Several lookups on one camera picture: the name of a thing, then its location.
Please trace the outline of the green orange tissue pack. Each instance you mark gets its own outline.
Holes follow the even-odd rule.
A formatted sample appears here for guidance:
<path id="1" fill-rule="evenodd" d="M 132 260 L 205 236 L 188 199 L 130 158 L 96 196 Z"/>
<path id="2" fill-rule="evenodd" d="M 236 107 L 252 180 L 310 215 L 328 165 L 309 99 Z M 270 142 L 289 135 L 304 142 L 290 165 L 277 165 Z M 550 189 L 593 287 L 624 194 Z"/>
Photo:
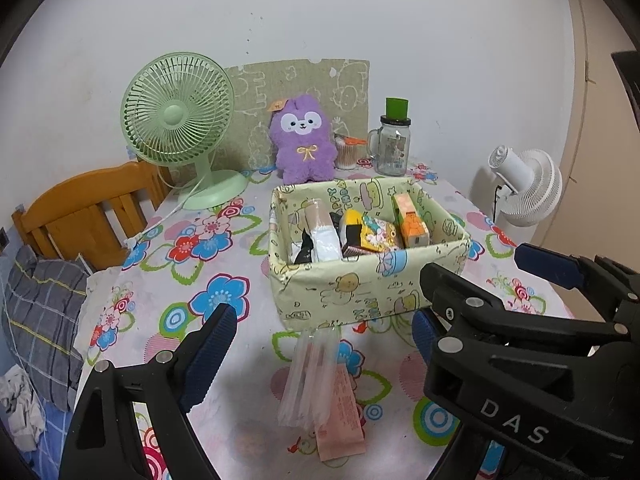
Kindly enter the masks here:
<path id="1" fill-rule="evenodd" d="M 431 244 L 431 233 L 418 214 L 408 193 L 393 196 L 394 214 L 405 248 L 426 247 Z"/>

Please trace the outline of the yellow cartoon tissue pack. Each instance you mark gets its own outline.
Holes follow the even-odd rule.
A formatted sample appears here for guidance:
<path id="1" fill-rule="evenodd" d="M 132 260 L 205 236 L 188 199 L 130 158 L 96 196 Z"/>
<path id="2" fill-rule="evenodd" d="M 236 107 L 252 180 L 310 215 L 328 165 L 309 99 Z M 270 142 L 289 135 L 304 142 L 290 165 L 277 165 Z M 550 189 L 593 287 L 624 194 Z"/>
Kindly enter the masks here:
<path id="1" fill-rule="evenodd" d="M 347 209 L 340 220 L 338 237 L 344 257 L 393 252 L 404 248 L 393 222 L 356 209 Z"/>

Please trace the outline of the crumpled white cloth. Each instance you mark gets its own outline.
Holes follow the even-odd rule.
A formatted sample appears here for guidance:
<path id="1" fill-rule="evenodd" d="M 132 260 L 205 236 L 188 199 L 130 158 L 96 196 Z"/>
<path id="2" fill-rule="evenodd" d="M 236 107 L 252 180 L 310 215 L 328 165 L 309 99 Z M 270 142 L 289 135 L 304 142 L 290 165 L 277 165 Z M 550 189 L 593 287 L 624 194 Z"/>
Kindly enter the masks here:
<path id="1" fill-rule="evenodd" d="M 1 376 L 1 409 L 17 448 L 34 452 L 46 430 L 46 419 L 28 375 L 17 364 Z"/>

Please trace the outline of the white small fan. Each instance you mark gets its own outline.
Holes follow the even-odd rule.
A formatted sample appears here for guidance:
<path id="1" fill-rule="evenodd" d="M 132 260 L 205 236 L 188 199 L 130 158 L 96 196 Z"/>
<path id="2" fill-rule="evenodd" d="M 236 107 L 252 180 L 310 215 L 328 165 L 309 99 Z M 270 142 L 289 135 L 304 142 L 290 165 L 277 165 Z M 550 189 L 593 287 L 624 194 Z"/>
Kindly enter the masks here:
<path id="1" fill-rule="evenodd" d="M 499 145 L 489 155 L 488 166 L 501 181 L 495 194 L 495 216 L 511 226 L 536 226 L 558 206 L 563 179 L 548 153 L 536 148 L 517 153 Z"/>

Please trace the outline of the grey plaid pillow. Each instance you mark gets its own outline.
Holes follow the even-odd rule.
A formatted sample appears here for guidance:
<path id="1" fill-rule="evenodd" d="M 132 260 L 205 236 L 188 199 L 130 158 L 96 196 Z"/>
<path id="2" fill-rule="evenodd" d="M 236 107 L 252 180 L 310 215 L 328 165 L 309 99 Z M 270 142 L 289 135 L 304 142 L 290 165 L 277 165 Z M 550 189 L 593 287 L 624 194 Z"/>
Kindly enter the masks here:
<path id="1" fill-rule="evenodd" d="M 84 358 L 74 347 L 88 274 L 76 262 L 45 259 L 21 247 L 1 295 L 9 348 L 41 399 L 69 411 Z"/>

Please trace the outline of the pink wet wipes pack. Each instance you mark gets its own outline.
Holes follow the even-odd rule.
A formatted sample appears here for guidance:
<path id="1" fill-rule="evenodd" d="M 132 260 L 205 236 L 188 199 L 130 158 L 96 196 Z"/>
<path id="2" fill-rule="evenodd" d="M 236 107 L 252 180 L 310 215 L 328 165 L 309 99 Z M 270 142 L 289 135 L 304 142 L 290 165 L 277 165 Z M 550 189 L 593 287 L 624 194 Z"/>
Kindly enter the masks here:
<path id="1" fill-rule="evenodd" d="M 322 462 L 363 454 L 367 451 L 350 374 L 338 364 L 331 398 L 330 416 L 316 430 L 317 450 Z"/>

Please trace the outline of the clear plastic bag roll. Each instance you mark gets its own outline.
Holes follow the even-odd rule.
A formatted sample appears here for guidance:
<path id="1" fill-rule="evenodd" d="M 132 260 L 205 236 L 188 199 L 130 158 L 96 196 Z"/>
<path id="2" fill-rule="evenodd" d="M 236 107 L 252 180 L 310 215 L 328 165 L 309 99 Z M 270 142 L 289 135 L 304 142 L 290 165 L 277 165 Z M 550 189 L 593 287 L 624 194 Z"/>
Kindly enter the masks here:
<path id="1" fill-rule="evenodd" d="M 314 431 L 329 420 L 340 340 L 337 327 L 300 333 L 278 408 L 280 426 Z"/>

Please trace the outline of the cartoon print fabric storage box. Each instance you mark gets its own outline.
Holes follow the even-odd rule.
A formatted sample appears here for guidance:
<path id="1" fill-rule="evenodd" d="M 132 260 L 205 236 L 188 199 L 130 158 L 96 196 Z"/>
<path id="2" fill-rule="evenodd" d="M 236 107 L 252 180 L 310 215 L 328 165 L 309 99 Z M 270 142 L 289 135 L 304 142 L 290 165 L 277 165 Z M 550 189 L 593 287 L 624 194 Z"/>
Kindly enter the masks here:
<path id="1" fill-rule="evenodd" d="M 430 231 L 426 247 L 349 256 L 328 262 L 292 263 L 291 249 L 302 241 L 305 208 L 321 200 L 330 211 L 349 209 L 378 221 L 394 218 L 392 198 L 408 194 Z M 270 284 L 278 315 L 287 330 L 339 326 L 393 315 L 410 296 L 409 308 L 426 306 L 419 285 L 421 269 L 436 262 L 454 273 L 464 269 L 471 237 L 408 177 L 280 185 L 270 203 Z"/>

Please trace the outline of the orange wooden chair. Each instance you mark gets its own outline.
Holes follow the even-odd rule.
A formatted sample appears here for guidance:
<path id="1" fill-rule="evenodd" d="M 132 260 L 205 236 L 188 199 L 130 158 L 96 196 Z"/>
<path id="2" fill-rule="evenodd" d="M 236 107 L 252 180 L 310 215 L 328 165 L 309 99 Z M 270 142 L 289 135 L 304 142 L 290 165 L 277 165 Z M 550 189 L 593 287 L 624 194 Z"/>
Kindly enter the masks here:
<path id="1" fill-rule="evenodd" d="M 108 222 L 111 207 L 128 237 L 140 233 L 146 219 L 138 195 L 157 208 L 169 194 L 169 171 L 148 162 L 126 162 L 69 178 L 44 192 L 27 209 L 12 214 L 26 245 L 47 259 L 83 256 L 96 270 L 120 266 L 127 249 Z"/>

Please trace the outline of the glass mug with green lid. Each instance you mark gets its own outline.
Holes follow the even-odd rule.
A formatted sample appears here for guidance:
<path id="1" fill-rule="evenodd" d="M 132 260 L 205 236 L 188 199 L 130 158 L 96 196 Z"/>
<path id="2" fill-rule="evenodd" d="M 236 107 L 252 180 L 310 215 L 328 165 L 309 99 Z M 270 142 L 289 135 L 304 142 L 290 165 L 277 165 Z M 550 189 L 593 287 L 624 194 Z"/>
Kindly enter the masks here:
<path id="1" fill-rule="evenodd" d="M 407 171 L 411 139 L 408 108 L 406 99 L 387 98 L 380 125 L 369 131 L 368 153 L 378 174 L 402 177 Z"/>

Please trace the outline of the cotton swab jar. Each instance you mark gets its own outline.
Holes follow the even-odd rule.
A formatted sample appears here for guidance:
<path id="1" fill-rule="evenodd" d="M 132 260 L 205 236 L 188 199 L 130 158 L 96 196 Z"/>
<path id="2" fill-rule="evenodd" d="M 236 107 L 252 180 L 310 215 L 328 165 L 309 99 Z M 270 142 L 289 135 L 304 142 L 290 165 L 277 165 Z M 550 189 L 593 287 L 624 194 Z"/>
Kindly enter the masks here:
<path id="1" fill-rule="evenodd" d="M 361 153 L 366 149 L 368 142 L 354 136 L 334 134 L 334 144 L 337 149 L 335 167 L 341 170 L 354 169 L 357 166 Z"/>

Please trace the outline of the green desk fan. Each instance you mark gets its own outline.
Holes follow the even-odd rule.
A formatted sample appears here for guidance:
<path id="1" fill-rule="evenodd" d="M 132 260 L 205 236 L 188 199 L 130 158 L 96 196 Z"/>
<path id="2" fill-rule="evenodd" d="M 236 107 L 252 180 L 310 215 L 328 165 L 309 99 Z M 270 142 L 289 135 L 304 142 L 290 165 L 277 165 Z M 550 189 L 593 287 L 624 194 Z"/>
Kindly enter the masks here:
<path id="1" fill-rule="evenodd" d="M 179 193 L 179 203 L 201 210 L 234 200 L 247 188 L 239 171 L 212 167 L 233 112 L 232 82 L 217 62 L 195 52 L 170 52 L 132 78 L 122 97 L 120 126 L 128 146 L 146 162 L 194 167 L 195 178 Z"/>

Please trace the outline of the purple plush bunny toy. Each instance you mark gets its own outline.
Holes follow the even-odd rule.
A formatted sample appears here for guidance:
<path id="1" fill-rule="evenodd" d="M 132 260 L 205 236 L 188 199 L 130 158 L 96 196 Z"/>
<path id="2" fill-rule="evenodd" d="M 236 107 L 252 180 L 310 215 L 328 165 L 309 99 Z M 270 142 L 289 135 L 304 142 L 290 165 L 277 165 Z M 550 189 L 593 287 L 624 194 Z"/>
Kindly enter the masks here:
<path id="1" fill-rule="evenodd" d="M 337 149 L 330 122 L 311 94 L 274 101 L 269 137 L 276 147 L 276 167 L 284 184 L 331 181 Z"/>

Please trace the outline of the beige cartoon wall mat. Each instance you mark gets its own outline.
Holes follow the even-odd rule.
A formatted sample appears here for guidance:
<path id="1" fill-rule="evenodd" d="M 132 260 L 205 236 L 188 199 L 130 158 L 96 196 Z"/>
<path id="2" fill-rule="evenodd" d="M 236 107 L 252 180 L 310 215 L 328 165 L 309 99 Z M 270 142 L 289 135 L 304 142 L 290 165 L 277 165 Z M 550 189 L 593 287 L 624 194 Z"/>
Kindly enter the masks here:
<path id="1" fill-rule="evenodd" d="M 234 115 L 213 154 L 215 169 L 249 170 L 273 165 L 269 107 L 311 94 L 329 119 L 331 132 L 363 138 L 369 119 L 370 62 L 350 58 L 283 60 L 229 67 Z"/>

